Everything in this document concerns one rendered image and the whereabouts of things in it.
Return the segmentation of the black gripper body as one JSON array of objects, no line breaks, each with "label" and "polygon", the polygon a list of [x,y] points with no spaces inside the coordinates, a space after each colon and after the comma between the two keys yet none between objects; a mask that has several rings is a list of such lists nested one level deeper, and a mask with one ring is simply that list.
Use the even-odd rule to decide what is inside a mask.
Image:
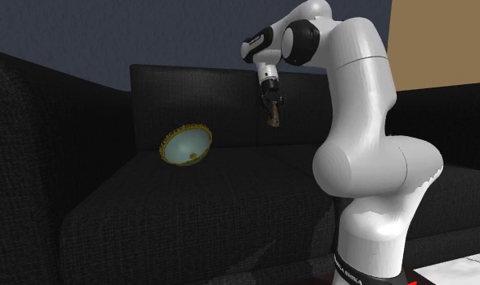
[{"label": "black gripper body", "polygon": [[276,97],[279,94],[279,82],[277,79],[266,79],[262,82],[262,95]]}]

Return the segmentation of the brown speckled oblong object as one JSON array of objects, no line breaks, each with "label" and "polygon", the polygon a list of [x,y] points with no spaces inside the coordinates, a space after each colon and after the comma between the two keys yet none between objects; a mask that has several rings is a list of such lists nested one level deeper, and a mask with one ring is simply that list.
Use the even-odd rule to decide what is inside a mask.
[{"label": "brown speckled oblong object", "polygon": [[277,104],[277,102],[273,101],[270,103],[270,106],[268,108],[268,117],[266,120],[266,124],[270,127],[280,126]]}]

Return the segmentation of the pale blue gold-rimmed bowl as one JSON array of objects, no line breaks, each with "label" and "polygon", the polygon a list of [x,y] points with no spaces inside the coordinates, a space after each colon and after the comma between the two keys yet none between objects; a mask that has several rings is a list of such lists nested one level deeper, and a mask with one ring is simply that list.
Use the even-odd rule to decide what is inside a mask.
[{"label": "pale blue gold-rimmed bowl", "polygon": [[161,159],[186,167],[200,162],[210,150],[213,135],[203,124],[185,124],[168,133],[159,145]]}]

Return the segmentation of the black fabric sofa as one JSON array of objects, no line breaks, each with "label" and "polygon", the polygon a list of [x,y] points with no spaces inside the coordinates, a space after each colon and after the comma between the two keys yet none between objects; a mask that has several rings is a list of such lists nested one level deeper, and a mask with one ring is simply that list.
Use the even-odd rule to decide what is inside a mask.
[{"label": "black fabric sofa", "polygon": [[[133,65],[118,91],[0,53],[0,285],[315,285],[346,198],[312,159],[323,74],[283,73],[281,125],[250,70]],[[206,125],[207,155],[159,145]]]}]

